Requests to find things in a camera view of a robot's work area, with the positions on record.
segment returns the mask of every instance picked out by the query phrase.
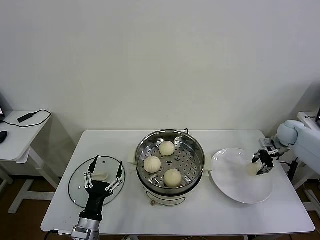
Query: black cable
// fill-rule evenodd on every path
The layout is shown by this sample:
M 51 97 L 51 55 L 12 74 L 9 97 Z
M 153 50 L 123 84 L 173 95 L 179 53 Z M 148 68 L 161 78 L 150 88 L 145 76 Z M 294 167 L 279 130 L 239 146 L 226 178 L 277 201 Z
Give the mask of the black cable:
M 289 167 L 291 167 L 291 164 L 288 163 L 288 162 L 286 162 L 286 161 L 281 161 L 280 163 L 281 163 L 281 164 L 287 164 Z
M 0 120 L 0 123 L 6 123 L 6 124 L 8 124 L 8 125 L 11 125 L 11 126 L 16 126 L 16 127 L 19 127 L 19 128 L 29 128 L 29 127 L 34 127 L 34 126 L 38 126 L 38 125 L 41 125 L 41 124 L 43 124 L 48 118 L 50 118 L 51 117 L 51 112 L 49 112 L 49 111 L 47 111 L 47 110 L 44 110 L 44 109 L 41 109 L 41 110 L 39 110 L 39 111 L 35 111 L 35 112 L 33 112 L 33 113 L 31 113 L 32 115 L 35 115 L 35 114 L 37 114 L 37 113 L 39 113 L 39 112 L 47 112 L 48 114 L 49 114 L 49 116 L 47 116 L 42 122 L 40 122 L 40 123 L 37 123 L 37 124 L 32 124 L 32 125 L 27 125 L 27 126 L 20 126 L 20 125 L 18 125 L 18 124 L 14 124 L 14 123 L 10 123 L 10 122 L 7 122 L 7 121 L 3 121 L 3 120 Z
M 58 234 L 58 232 L 59 232 L 59 230 L 50 230 L 50 231 L 48 231 L 43 240 L 47 240 L 47 238 L 48 238 L 48 236 L 50 234 Z

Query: white table leg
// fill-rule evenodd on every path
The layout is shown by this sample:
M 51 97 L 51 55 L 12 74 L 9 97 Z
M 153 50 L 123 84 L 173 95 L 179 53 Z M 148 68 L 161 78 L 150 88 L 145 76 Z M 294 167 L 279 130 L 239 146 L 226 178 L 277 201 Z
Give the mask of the white table leg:
M 8 174 L 0 168 L 0 179 L 6 180 L 8 184 L 12 184 L 14 180 L 8 176 Z
M 5 189 L 7 184 L 8 184 L 7 180 L 3 180 L 3 182 L 0 185 L 0 194 Z
M 55 189 L 58 188 L 60 179 L 58 176 L 49 168 L 41 157 L 33 150 L 30 146 L 29 156 L 32 158 L 35 169 L 47 180 Z
M 34 180 L 31 180 L 31 179 L 28 179 L 25 181 L 20 192 L 18 193 L 18 195 L 16 196 L 15 200 L 13 201 L 11 207 L 9 208 L 9 211 L 8 211 L 9 214 L 15 214 L 24 199 L 47 200 L 47 201 L 52 200 L 52 198 L 55 195 L 54 192 L 28 191 L 33 182 L 34 182 Z
M 125 238 L 125 240 L 139 240 L 137 235 L 130 235 Z
M 316 195 L 311 189 L 305 189 L 304 193 L 310 200 L 310 202 L 304 202 L 303 205 L 305 209 L 310 211 L 315 211 L 318 214 L 318 217 L 320 218 L 320 202 L 318 201 Z

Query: white plate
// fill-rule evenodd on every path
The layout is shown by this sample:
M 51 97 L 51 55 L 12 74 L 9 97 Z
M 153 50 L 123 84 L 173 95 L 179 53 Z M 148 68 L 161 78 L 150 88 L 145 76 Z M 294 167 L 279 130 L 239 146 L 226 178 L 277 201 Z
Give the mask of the white plate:
M 258 204 L 270 196 L 272 171 L 257 176 L 261 162 L 252 163 L 253 155 L 242 149 L 227 148 L 211 159 L 214 183 L 228 197 L 244 204 Z

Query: steamed bun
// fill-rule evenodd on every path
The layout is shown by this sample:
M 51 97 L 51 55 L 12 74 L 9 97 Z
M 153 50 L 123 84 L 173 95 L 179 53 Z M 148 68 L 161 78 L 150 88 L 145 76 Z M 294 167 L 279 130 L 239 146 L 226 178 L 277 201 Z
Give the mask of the steamed bun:
M 181 185 L 182 176 L 180 172 L 176 169 L 170 169 L 164 174 L 164 183 L 169 188 L 176 188 Z
M 156 156 L 149 156 L 144 160 L 144 169 L 151 174 L 158 172 L 161 168 L 161 161 Z
M 164 156 L 170 156 L 175 152 L 175 145 L 170 141 L 163 141 L 159 146 L 159 151 Z

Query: computer mouse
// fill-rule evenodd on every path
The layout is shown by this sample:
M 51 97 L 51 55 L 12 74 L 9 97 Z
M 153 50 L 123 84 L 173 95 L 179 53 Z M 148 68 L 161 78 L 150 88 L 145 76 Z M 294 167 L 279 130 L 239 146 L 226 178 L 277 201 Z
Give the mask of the computer mouse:
M 7 131 L 0 131 L 0 144 L 3 143 L 3 141 L 6 139 L 7 136 L 8 136 Z

